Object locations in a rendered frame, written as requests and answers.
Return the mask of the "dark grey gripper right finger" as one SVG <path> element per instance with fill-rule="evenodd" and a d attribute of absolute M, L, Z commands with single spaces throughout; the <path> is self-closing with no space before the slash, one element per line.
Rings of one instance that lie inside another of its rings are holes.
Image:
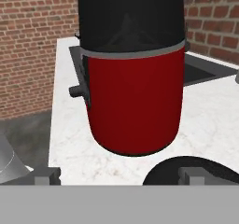
<path fill-rule="evenodd" d="M 239 175 L 229 169 L 181 167 L 178 169 L 181 185 L 190 186 L 239 186 Z"/>

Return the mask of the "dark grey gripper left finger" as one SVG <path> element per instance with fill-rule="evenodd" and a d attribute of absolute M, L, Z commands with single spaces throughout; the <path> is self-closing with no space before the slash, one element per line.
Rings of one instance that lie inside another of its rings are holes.
<path fill-rule="evenodd" d="M 60 167 L 38 167 L 35 168 L 28 175 L 19 177 L 17 179 L 5 182 L 5 185 L 10 186 L 52 186 L 60 185 L 61 180 Z"/>

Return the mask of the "red and black blender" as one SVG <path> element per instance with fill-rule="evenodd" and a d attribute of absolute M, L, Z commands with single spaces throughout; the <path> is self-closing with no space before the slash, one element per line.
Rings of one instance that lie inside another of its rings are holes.
<path fill-rule="evenodd" d="M 91 133 L 122 156 L 146 156 L 176 138 L 182 107 L 184 0 L 78 0 L 70 49 Z"/>

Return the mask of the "dark sink basin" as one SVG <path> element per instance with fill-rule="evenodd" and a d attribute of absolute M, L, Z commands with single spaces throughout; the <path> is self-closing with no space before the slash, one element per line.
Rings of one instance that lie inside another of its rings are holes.
<path fill-rule="evenodd" d="M 73 64 L 77 69 L 77 78 L 79 81 L 88 84 L 89 75 L 87 68 L 81 63 L 80 47 L 74 46 L 69 48 Z M 229 77 L 236 75 L 238 69 L 229 66 L 209 62 L 207 60 L 185 54 L 185 76 L 184 85 L 190 86 L 197 83 L 207 82 L 213 79 Z"/>

